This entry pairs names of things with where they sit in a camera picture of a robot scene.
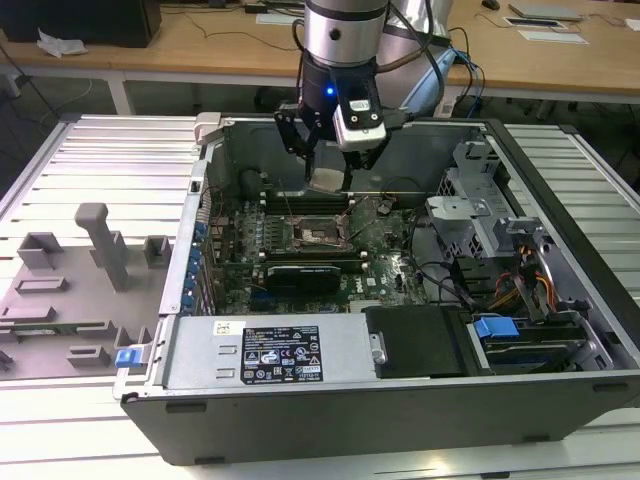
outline motherboard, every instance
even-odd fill
[[[385,196],[280,196],[214,206],[203,313],[359,312],[429,301],[407,256],[413,208]]]

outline computer case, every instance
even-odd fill
[[[33,42],[38,29],[87,44],[146,47],[160,28],[158,0],[0,0],[0,27],[11,42]]]

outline blue tab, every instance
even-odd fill
[[[187,275],[184,279],[184,288],[187,290],[193,290],[196,286],[196,280],[193,275]]]
[[[191,260],[193,260],[194,262],[197,262],[198,260],[200,260],[201,256],[202,256],[202,253],[200,252],[200,250],[198,250],[195,247],[191,247],[191,250],[189,251],[189,258]]]
[[[194,229],[196,233],[199,233],[201,235],[204,235],[205,233],[207,233],[207,226],[202,222],[196,222],[194,225]]]
[[[511,317],[480,317],[473,323],[480,338],[519,337],[520,332]]]
[[[187,272],[191,273],[192,275],[198,273],[198,264],[196,262],[187,263]]]
[[[116,368],[133,368],[142,366],[142,347],[123,348],[116,354]]]
[[[193,307],[193,303],[194,303],[193,295],[188,295],[188,294],[183,295],[181,303],[187,308]]]

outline warning label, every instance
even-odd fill
[[[245,328],[240,378],[247,385],[321,382],[318,327]]]

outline circuit board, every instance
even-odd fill
[[[385,209],[380,197],[351,199],[339,214],[270,214],[264,204],[231,204],[212,220],[210,267],[217,315],[334,313],[369,305],[429,301],[406,246],[413,210]],[[273,296],[269,269],[282,265],[340,268],[331,294]]]

